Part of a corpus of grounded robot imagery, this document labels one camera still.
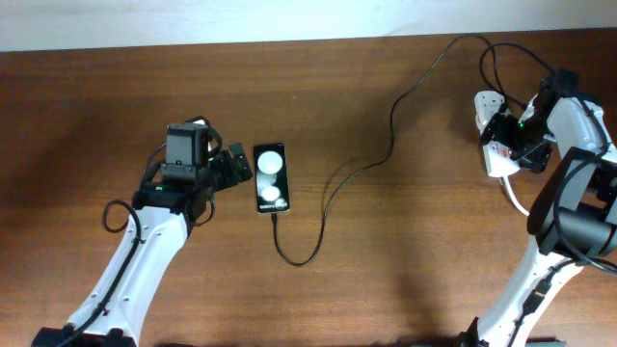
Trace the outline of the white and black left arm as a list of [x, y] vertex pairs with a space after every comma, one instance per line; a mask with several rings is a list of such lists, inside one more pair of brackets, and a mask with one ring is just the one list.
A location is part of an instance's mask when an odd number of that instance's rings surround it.
[[96, 286], [62, 328], [39, 330], [35, 346], [136, 346], [163, 276], [192, 230], [215, 213], [217, 192], [253, 176], [241, 144], [223, 145], [205, 119], [172, 123], [148, 158], [130, 202], [112, 200], [128, 217], [108, 232], [121, 243]]

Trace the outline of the white power strip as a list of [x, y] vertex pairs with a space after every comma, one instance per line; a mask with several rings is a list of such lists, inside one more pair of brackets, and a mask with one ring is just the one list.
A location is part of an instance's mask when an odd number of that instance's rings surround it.
[[[488, 124], [504, 102], [504, 97], [495, 91], [479, 92], [474, 98], [476, 110], [475, 124], [480, 134], [488, 128]], [[521, 167], [510, 158], [509, 147], [491, 140], [482, 145], [482, 151], [489, 177], [500, 178], [517, 173]]]

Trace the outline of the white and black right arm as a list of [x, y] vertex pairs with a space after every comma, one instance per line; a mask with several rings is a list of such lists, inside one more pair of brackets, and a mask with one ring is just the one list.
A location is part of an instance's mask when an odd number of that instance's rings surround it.
[[538, 174], [554, 150], [561, 161], [525, 212], [522, 261], [496, 302], [457, 336], [458, 346], [525, 346], [552, 300], [584, 267], [616, 270], [605, 259], [616, 249], [616, 147], [602, 107], [577, 84], [572, 71], [549, 73], [518, 118], [497, 92], [474, 99], [488, 176]]

